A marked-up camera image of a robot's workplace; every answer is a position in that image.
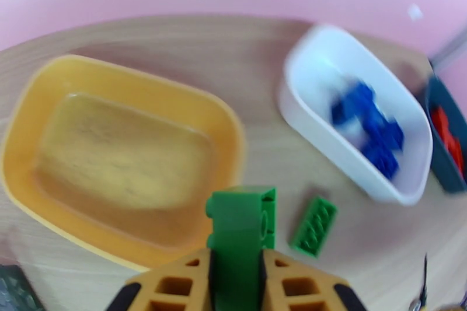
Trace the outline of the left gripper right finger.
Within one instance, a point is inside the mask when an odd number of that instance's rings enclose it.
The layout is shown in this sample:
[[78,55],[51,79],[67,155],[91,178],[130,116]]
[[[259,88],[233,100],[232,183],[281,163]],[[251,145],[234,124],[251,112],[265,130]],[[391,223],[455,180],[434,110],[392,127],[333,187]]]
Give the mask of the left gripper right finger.
[[260,311],[368,311],[347,280],[272,249],[263,250]]

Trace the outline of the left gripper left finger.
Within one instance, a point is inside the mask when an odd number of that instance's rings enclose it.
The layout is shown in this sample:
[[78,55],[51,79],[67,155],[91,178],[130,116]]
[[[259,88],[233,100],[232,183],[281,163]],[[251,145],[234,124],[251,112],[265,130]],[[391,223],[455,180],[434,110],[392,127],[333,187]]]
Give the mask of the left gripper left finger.
[[126,280],[106,311],[214,311],[211,250],[204,248]]

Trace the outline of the green two-by-four lego brick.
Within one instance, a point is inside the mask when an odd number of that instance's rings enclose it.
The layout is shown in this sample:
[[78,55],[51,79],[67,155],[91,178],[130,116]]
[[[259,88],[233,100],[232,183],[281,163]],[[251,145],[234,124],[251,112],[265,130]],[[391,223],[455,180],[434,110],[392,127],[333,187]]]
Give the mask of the green two-by-four lego brick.
[[289,247],[318,258],[337,213],[337,207],[323,197],[310,200],[292,234]]

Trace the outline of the blue lego brick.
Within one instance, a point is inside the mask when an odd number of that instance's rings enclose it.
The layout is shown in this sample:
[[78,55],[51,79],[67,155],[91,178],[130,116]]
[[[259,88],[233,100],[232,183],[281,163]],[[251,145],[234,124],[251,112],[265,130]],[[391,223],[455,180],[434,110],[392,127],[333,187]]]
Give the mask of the blue lego brick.
[[405,136],[396,120],[388,120],[380,112],[372,112],[363,118],[362,127],[374,141],[390,150],[402,151]]
[[376,169],[388,180],[392,180],[399,169],[398,161],[391,150],[385,146],[366,145],[361,153],[369,160]]
[[356,82],[331,105],[333,125],[345,125],[360,118],[374,104],[374,91],[364,82]]

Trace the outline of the yellow plastic container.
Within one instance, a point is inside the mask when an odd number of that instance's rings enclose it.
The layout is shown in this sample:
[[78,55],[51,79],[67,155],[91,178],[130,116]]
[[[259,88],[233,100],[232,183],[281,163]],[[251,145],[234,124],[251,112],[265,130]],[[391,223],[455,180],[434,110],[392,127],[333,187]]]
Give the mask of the yellow plastic container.
[[224,101],[160,76],[63,55],[28,81],[1,175],[25,213],[136,270],[204,247],[205,202],[240,183],[243,125]]

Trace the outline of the dark teal plastic container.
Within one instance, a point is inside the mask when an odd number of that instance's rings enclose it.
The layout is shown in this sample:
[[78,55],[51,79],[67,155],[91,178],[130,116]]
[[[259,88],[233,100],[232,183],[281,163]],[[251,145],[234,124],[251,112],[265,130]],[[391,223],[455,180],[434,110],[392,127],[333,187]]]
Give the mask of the dark teal plastic container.
[[[433,137],[431,169],[434,175],[446,192],[451,194],[467,192],[467,123],[450,92],[438,77],[433,76],[429,79],[424,93],[421,95],[421,105],[426,112]],[[450,133],[457,137],[461,143],[464,160],[463,177],[459,174],[444,142],[433,126],[430,109],[435,106],[443,108],[448,117]]]

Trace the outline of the white plastic container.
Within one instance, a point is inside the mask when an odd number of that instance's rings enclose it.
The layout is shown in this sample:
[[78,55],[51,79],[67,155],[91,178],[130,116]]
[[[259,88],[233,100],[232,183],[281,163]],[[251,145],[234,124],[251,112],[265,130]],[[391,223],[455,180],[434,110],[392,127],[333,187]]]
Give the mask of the white plastic container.
[[[374,91],[376,107],[404,133],[392,179],[361,153],[366,134],[357,120],[332,124],[332,104],[358,81]],[[292,129],[373,200],[414,205],[421,199],[433,151],[428,119],[404,84],[350,33],[329,25],[306,32],[285,59],[277,105]]]

